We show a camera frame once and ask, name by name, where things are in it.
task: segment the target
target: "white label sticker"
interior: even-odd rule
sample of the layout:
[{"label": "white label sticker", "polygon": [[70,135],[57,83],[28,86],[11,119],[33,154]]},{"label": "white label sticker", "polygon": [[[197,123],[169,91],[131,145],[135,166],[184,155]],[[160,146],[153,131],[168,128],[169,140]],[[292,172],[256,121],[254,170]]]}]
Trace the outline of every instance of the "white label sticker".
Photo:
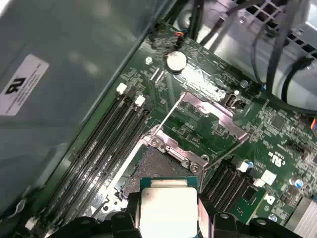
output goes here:
[{"label": "white label sticker", "polygon": [[15,116],[48,69],[49,64],[28,55],[0,94],[0,116]]}]

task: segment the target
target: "chip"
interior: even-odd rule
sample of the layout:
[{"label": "chip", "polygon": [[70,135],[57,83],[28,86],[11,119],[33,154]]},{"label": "chip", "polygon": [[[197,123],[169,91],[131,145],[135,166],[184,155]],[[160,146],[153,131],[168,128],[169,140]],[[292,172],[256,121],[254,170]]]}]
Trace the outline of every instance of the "chip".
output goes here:
[{"label": "chip", "polygon": [[272,120],[271,125],[274,126],[276,129],[280,130],[285,124],[285,119],[280,115],[276,115]]},{"label": "chip", "polygon": [[290,186],[288,189],[288,192],[292,195],[292,196],[296,196],[299,193],[299,190],[297,187],[295,186]]},{"label": "chip", "polygon": [[257,191],[255,191],[252,187],[249,187],[247,189],[247,191],[245,192],[245,194],[243,195],[243,197],[245,199],[247,199],[248,201],[251,201],[253,195],[256,193]]}]

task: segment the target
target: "black ram slot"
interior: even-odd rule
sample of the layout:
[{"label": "black ram slot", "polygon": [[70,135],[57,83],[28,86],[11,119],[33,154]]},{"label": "black ram slot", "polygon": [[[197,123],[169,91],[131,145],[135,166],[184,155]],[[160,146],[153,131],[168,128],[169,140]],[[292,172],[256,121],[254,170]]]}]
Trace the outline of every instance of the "black ram slot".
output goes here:
[{"label": "black ram slot", "polygon": [[101,128],[103,128],[105,126],[105,124],[107,123],[107,121],[109,120],[109,118],[111,117],[111,115],[113,114],[113,112],[117,109],[117,107],[119,106],[120,102],[121,102],[122,98],[117,98],[113,104],[110,106],[109,110],[104,114],[103,118],[101,119],[101,122],[98,124],[97,128],[93,131],[93,133],[89,136],[88,140],[86,141],[85,145],[82,147],[82,149],[79,152],[79,155],[72,161],[71,165],[69,166],[69,168],[67,169],[65,175],[63,176],[63,178],[61,179],[61,181],[59,182],[57,189],[54,191],[54,193],[52,194],[50,201],[52,201],[53,204],[53,200],[54,198],[57,198],[58,195],[60,194],[61,190],[64,190],[64,185],[70,181],[72,179],[72,177],[74,177],[75,175],[73,174],[73,172],[75,170],[77,170],[77,168],[80,166],[80,157],[83,153],[86,153],[88,148],[91,146],[91,144],[95,141],[96,137],[100,134],[101,132]]},{"label": "black ram slot", "polygon": [[134,118],[137,116],[137,112],[134,111],[133,106],[129,108],[129,110],[126,112],[126,115],[121,118],[120,123],[117,126],[112,127],[112,134],[107,138],[107,142],[109,144],[104,146],[101,151],[103,151],[102,155],[92,167],[90,174],[85,179],[85,181],[78,187],[78,189],[75,189],[72,192],[72,198],[69,199],[66,203],[66,206],[64,206],[64,209],[62,210],[62,216],[65,214],[68,214],[68,211],[70,210],[70,206],[72,201],[76,201],[76,199],[81,198],[82,194],[86,192],[92,181],[95,179],[95,177],[98,175],[98,173],[101,172],[103,168],[103,164],[105,164],[108,160],[108,152],[112,151],[113,148],[116,147],[118,139],[122,134],[125,133],[126,129],[129,128],[130,124],[134,121]]},{"label": "black ram slot", "polygon": [[237,200],[241,197],[241,195],[246,191],[248,186],[249,181],[244,179],[241,183],[241,186],[236,190],[233,197],[227,204],[226,208],[224,209],[224,212],[231,211],[232,207],[236,204]]},{"label": "black ram slot", "polygon": [[88,168],[87,172],[90,171],[90,174],[88,175],[88,177],[86,179],[84,179],[84,176],[86,173],[83,173],[82,178],[78,179],[78,181],[81,181],[80,185],[77,185],[75,183],[73,188],[69,189],[67,191],[69,196],[67,196],[64,201],[61,201],[60,206],[58,207],[57,210],[62,211],[62,213],[64,213],[65,209],[67,209],[67,207],[72,203],[72,201],[77,198],[77,194],[80,194],[82,189],[87,184],[88,184],[88,186],[90,185],[90,183],[92,182],[92,179],[94,179],[97,176],[98,172],[100,172],[100,169],[102,168],[102,167],[100,167],[100,165],[105,163],[107,160],[107,158],[105,157],[105,153],[107,153],[107,151],[109,151],[111,149],[111,147],[116,143],[116,140],[117,140],[118,136],[120,135],[120,133],[125,130],[126,127],[125,127],[125,124],[123,122],[133,120],[133,117],[135,115],[136,115],[136,113],[130,109],[128,112],[126,111],[126,115],[124,115],[123,117],[122,116],[119,117],[119,119],[121,119],[121,120],[115,120],[116,123],[115,123],[115,125],[113,125],[113,127],[111,127],[112,130],[111,130],[110,136],[104,137],[103,141],[106,143],[106,145],[103,145],[102,148],[96,148],[98,150],[96,155],[99,154],[101,151],[103,151],[103,154],[99,157],[96,164],[93,165],[92,168]]},{"label": "black ram slot", "polygon": [[60,206],[64,206],[65,202],[69,201],[69,198],[71,198],[74,189],[79,185],[79,183],[83,182],[84,175],[89,170],[91,164],[94,162],[95,157],[98,155],[104,144],[109,140],[109,134],[111,134],[111,130],[113,129],[112,126],[117,126],[119,124],[120,120],[118,120],[118,118],[122,118],[122,116],[126,113],[128,108],[129,102],[125,100],[125,103],[122,105],[122,107],[117,107],[117,110],[108,118],[106,124],[110,126],[106,128],[106,131],[104,132],[102,139],[98,142],[98,144],[94,147],[93,152],[91,152],[88,158],[86,159],[86,164],[84,165],[84,167],[80,169],[80,171],[76,173],[76,176],[70,182],[68,189],[64,188],[67,189],[67,191],[60,197],[57,204],[55,204],[55,206],[50,207],[52,208],[50,213],[52,213],[53,216],[56,214],[56,210],[58,210]]},{"label": "black ram slot", "polygon": [[212,178],[210,179],[210,181],[208,182],[207,186],[204,189],[204,192],[206,193],[207,196],[211,193],[212,189],[218,182],[219,176],[225,173],[225,170],[226,170],[226,167],[223,164],[220,164],[217,170],[214,172],[214,174],[212,175]]},{"label": "black ram slot", "polygon": [[226,173],[223,180],[221,181],[221,185],[219,185],[217,189],[214,191],[213,195],[210,198],[210,201],[214,206],[218,203],[220,197],[222,196],[224,191],[228,188],[232,177],[233,177],[233,171],[229,170]]},{"label": "black ram slot", "polygon": [[229,172],[229,169],[226,168],[222,174],[219,175],[218,180],[215,181],[215,185],[213,187],[211,187],[209,193],[208,193],[208,197],[212,198],[213,194],[215,193],[215,191],[217,190],[217,188],[219,186],[221,186],[222,181],[225,179],[225,177],[227,176],[227,173]]},{"label": "black ram slot", "polygon": [[221,203],[219,203],[218,207],[218,211],[224,211],[225,207],[227,206],[227,204],[229,203],[230,199],[231,199],[231,195],[233,193],[233,191],[235,191],[237,189],[237,185],[241,182],[241,178],[237,177],[239,175],[236,175],[235,180],[232,182],[232,184],[230,185],[230,187],[228,188],[228,190],[226,191],[226,196],[224,196],[223,200]]},{"label": "black ram slot", "polygon": [[225,200],[225,198],[229,197],[230,194],[230,188],[231,186],[236,182],[237,180],[237,175],[235,172],[233,172],[229,178],[229,183],[228,185],[224,188],[224,190],[221,192],[219,199],[217,200],[217,203],[215,203],[214,207],[217,211],[221,211],[220,207]]},{"label": "black ram slot", "polygon": [[112,171],[114,166],[117,164],[118,159],[121,158],[121,155],[125,154],[125,152],[129,151],[129,145],[131,142],[137,141],[137,138],[139,135],[140,128],[144,125],[144,121],[146,120],[147,112],[144,112],[144,114],[140,117],[140,121],[137,122],[136,126],[132,128],[132,131],[128,137],[126,137],[125,141],[123,142],[123,145],[119,147],[119,149],[116,151],[115,155],[113,156],[113,163],[109,167],[107,167],[107,171],[104,173],[103,178],[100,178],[98,183],[94,186],[93,190],[89,192],[88,197],[85,199],[85,201],[79,205],[79,208],[77,207],[77,212],[74,216],[71,218],[76,218],[78,216],[81,216],[86,210],[88,205],[92,202],[102,185],[105,183],[106,179],[108,178],[109,172]]}]

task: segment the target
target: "cable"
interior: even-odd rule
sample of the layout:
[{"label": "cable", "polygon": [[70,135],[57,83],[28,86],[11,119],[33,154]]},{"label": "cable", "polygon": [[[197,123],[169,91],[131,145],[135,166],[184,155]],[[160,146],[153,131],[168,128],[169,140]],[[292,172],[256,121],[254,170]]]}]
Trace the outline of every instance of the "cable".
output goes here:
[{"label": "cable", "polygon": [[281,58],[285,40],[289,34],[289,30],[292,27],[293,20],[295,18],[296,12],[299,9],[300,0],[289,0],[286,9],[284,19],[281,21],[279,34],[276,37],[273,51],[268,62],[267,73],[266,73],[266,90],[269,94],[272,94],[273,83],[275,79],[275,74],[277,71],[278,63]]},{"label": "cable", "polygon": [[260,28],[258,34],[256,35],[254,41],[252,42],[251,50],[250,50],[250,53],[251,53],[250,54],[251,65],[252,65],[252,69],[253,69],[253,72],[254,72],[254,77],[256,78],[256,81],[259,84],[263,84],[263,83],[262,83],[262,81],[260,79],[258,68],[257,68],[257,61],[256,61],[256,58],[257,58],[257,44],[258,44],[259,38],[264,33],[265,29],[266,29],[266,24],[263,24],[262,27]]},{"label": "cable", "polygon": [[[257,5],[260,4],[262,2],[264,2],[265,0],[249,0],[249,1],[245,1],[240,5],[234,6],[231,9],[229,9],[228,11],[225,12],[225,14],[227,16],[230,16],[234,13],[236,13],[239,10],[242,9],[246,9],[249,7],[252,7],[253,5]],[[207,42],[214,36],[214,34],[222,27],[222,24],[224,23],[224,20],[222,18],[220,18],[216,24],[213,26],[212,30],[200,41],[200,45],[204,46],[205,44],[207,44]]]},{"label": "cable", "polygon": [[291,65],[291,70],[288,73],[284,84],[283,84],[283,88],[282,88],[282,100],[284,102],[287,103],[287,92],[288,92],[288,88],[290,85],[291,80],[293,79],[294,75],[300,71],[305,69],[306,67],[308,67],[309,65],[312,64],[312,62],[314,61],[314,58],[306,58],[306,57],[300,57],[297,61],[295,61],[292,65]]},{"label": "cable", "polygon": [[188,28],[188,37],[197,40],[199,30],[202,26],[205,0],[194,0],[191,21]]},{"label": "cable", "polygon": [[286,5],[285,16],[280,25],[280,28],[278,31],[279,35],[277,36],[275,40],[273,51],[268,63],[268,67],[267,67],[266,91],[267,91],[268,99],[271,100],[271,102],[274,103],[275,106],[283,108],[287,111],[294,111],[294,112],[307,114],[307,115],[317,115],[317,111],[303,109],[303,108],[289,105],[272,94],[273,83],[274,83],[274,78],[275,78],[276,70],[278,67],[278,63],[283,52],[286,37],[289,34],[289,30],[292,27],[292,22],[295,18],[295,14],[297,10],[299,9],[299,4],[300,4],[299,0],[289,0]]}]

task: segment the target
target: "screw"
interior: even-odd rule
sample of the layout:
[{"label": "screw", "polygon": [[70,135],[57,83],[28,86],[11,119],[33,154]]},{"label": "screw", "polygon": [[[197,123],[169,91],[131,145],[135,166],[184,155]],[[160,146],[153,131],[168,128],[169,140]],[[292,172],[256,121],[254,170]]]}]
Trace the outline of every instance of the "screw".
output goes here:
[{"label": "screw", "polygon": [[201,158],[209,162],[209,156],[208,155],[202,155]]},{"label": "screw", "polygon": [[241,88],[246,88],[249,86],[249,83],[247,82],[247,80],[242,80],[240,82],[240,86],[241,86]]},{"label": "screw", "polygon": [[221,213],[221,214],[220,214],[220,217],[223,218],[223,219],[228,219],[228,218],[229,218],[229,215],[228,215],[228,214],[225,214],[225,213]]},{"label": "screw", "polygon": [[196,173],[197,171],[198,171],[198,166],[194,165],[194,166],[192,167],[192,172],[193,172],[193,173]]},{"label": "screw", "polygon": [[259,224],[262,225],[262,226],[266,225],[266,221],[265,221],[265,220],[262,220],[262,219],[258,219],[258,220],[257,220],[257,223],[259,223]]},{"label": "screw", "polygon": [[154,147],[158,147],[159,146],[159,140],[158,139],[152,140],[151,145],[153,145]]},{"label": "screw", "polygon": [[152,64],[152,63],[153,63],[152,57],[146,57],[145,58],[145,64]]},{"label": "screw", "polygon": [[268,218],[269,218],[271,221],[277,222],[277,216],[275,216],[274,214],[270,214],[270,215],[268,216]]}]

